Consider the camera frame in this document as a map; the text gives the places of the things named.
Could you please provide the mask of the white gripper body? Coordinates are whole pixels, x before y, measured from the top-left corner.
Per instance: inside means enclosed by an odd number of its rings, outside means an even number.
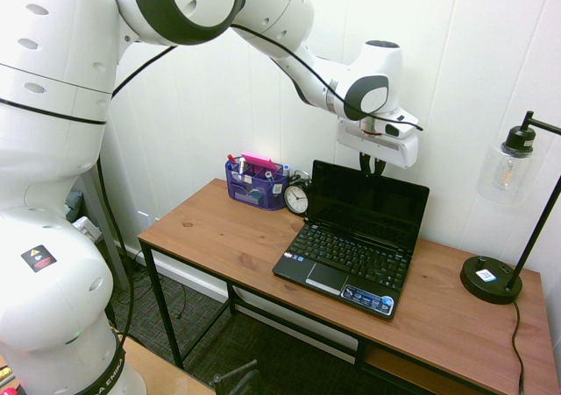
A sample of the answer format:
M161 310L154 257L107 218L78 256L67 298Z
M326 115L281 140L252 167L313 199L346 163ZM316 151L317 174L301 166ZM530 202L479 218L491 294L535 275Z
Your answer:
M369 135L354 122L339 119L337 141L400 168L410 168L417 161L419 143L416 134L405 138Z

